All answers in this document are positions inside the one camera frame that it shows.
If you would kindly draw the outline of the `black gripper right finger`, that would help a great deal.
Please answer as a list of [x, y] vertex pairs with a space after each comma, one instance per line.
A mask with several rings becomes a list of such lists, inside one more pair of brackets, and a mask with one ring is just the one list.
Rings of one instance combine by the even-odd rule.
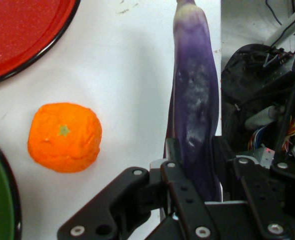
[[231, 201], [242, 201], [248, 215], [239, 219], [240, 238], [247, 229], [257, 240], [295, 240], [295, 165], [270, 168], [236, 156], [221, 136], [212, 139], [216, 174]]

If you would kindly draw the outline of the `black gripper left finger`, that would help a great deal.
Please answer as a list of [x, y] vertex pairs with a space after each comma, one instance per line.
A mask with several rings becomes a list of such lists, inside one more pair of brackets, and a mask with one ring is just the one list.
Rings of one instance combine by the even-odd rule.
[[165, 142], [166, 158], [146, 170], [129, 167], [67, 220], [60, 240], [126, 240], [153, 210], [162, 221], [150, 240], [210, 240], [213, 220], [184, 173], [176, 139]]

